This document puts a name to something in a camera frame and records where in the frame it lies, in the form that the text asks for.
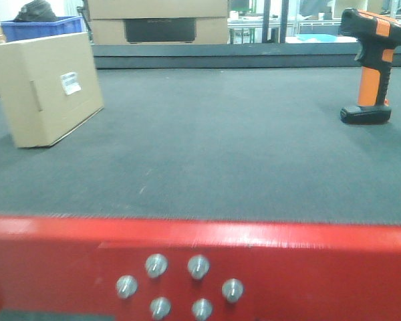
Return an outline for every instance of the barcode scanner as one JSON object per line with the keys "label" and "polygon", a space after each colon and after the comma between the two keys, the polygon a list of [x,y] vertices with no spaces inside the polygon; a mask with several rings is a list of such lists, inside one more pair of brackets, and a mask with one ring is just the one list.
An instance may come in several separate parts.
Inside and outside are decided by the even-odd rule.
{"label": "barcode scanner", "polygon": [[401,45],[401,25],[395,19],[358,9],[345,9],[340,25],[342,35],[355,37],[361,51],[355,60],[362,65],[358,104],[342,108],[342,122],[382,124],[391,108],[386,99],[394,50]]}

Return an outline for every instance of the barcode label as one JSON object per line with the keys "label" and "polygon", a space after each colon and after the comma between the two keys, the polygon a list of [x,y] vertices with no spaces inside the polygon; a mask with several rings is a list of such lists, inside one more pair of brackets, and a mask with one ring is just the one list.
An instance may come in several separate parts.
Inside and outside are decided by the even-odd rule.
{"label": "barcode label", "polygon": [[69,72],[68,74],[61,76],[62,88],[67,96],[79,92],[82,90],[78,81],[77,72]]}

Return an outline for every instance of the black bag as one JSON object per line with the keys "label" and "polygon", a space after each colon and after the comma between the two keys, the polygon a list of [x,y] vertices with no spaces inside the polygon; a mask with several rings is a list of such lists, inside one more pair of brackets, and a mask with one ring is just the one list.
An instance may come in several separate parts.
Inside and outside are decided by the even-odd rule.
{"label": "black bag", "polygon": [[45,0],[34,0],[21,8],[15,22],[55,22],[58,18]]}

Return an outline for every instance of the blue plastic crate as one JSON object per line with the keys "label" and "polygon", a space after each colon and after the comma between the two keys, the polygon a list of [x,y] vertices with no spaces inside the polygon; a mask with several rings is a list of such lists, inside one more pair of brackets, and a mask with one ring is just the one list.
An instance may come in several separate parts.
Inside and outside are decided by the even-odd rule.
{"label": "blue plastic crate", "polygon": [[56,22],[2,21],[1,26],[7,41],[17,41],[82,32],[82,17],[58,17]]}

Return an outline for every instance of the screw head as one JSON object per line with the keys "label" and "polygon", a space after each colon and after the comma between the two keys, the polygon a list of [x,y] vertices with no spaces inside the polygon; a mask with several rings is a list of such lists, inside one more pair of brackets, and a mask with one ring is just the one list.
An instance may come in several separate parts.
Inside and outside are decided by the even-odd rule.
{"label": "screw head", "polygon": [[162,254],[153,254],[146,261],[146,271],[150,278],[158,278],[168,268],[168,260]]}
{"label": "screw head", "polygon": [[138,282],[133,276],[122,276],[116,282],[116,290],[118,297],[121,299],[127,299],[133,296],[138,289]]}
{"label": "screw head", "polygon": [[222,288],[221,293],[228,303],[236,303],[243,295],[244,287],[241,281],[237,279],[227,280]]}
{"label": "screw head", "polygon": [[203,279],[209,271],[209,261],[203,255],[196,255],[188,261],[187,269],[195,280]]}
{"label": "screw head", "polygon": [[167,298],[157,298],[150,304],[153,320],[162,320],[171,311],[171,302]]}
{"label": "screw head", "polygon": [[196,321],[206,321],[213,313],[213,305],[207,299],[200,299],[192,305],[192,313]]}

